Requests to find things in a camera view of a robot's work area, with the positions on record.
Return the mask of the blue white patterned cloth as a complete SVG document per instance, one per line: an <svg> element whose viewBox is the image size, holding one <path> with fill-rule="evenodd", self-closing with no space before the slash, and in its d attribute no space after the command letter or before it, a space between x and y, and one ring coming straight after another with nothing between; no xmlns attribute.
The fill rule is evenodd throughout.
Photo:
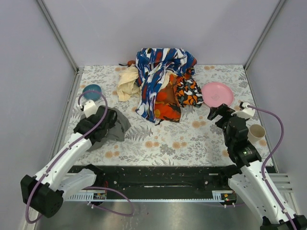
<svg viewBox="0 0 307 230"><path fill-rule="evenodd" d="M166 72L169 70L182 77L188 69L197 64L197 60L181 48L143 48L137 53L135 62L139 73L136 83L141 87L136 113L154 123L154 105L165 81Z"/></svg>

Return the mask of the grey cloth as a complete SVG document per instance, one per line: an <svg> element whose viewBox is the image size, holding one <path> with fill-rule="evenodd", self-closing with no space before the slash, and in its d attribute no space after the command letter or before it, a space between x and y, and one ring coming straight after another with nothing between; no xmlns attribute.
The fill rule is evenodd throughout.
<svg viewBox="0 0 307 230"><path fill-rule="evenodd" d="M119 111L116 108L110 108L110 109L115 110L118 114L115 126L109 129L107 135L100 142L92 143L92 146L88 149L88 152L101 148L104 144L106 144L111 140L119 142L123 142L125 140L125 133L131 127L131 124L121 111Z"/></svg>

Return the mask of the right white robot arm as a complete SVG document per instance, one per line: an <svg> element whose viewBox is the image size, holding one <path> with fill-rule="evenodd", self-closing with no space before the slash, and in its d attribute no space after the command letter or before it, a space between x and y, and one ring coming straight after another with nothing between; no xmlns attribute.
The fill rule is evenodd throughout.
<svg viewBox="0 0 307 230"><path fill-rule="evenodd" d="M243 200L258 219L261 230L305 230L307 218L297 214L285 201L266 170L256 147L248 139L247 121L259 108L240 103L235 111L222 104L211 107L208 120L220 119L215 125L223 131L232 165L222 168L222 179Z"/></svg>

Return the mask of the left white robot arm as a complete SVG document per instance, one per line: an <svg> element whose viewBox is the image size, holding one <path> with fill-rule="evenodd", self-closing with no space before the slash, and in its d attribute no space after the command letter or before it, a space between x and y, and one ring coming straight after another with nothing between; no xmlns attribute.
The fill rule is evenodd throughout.
<svg viewBox="0 0 307 230"><path fill-rule="evenodd" d="M91 164L68 179L64 177L81 155L101 142L115 126L117 118L115 110L101 105L95 114L81 119L60 152L34 176L22 178L22 199L26 209L32 208L41 216L50 218L59 211L64 201L94 185L102 170Z"/></svg>

